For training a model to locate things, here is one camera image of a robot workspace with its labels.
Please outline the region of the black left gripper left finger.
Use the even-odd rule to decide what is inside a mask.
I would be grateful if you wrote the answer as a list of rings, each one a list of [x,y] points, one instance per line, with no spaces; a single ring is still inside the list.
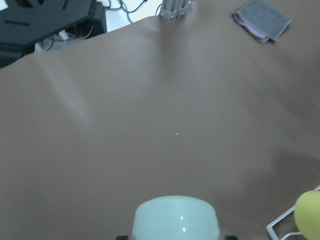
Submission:
[[[128,240],[129,236],[128,235],[120,235],[116,238],[116,240]]]

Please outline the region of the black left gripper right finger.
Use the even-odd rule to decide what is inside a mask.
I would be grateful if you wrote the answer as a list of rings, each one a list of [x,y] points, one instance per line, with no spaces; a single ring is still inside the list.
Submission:
[[[224,240],[237,240],[237,236],[235,235],[226,235]]]

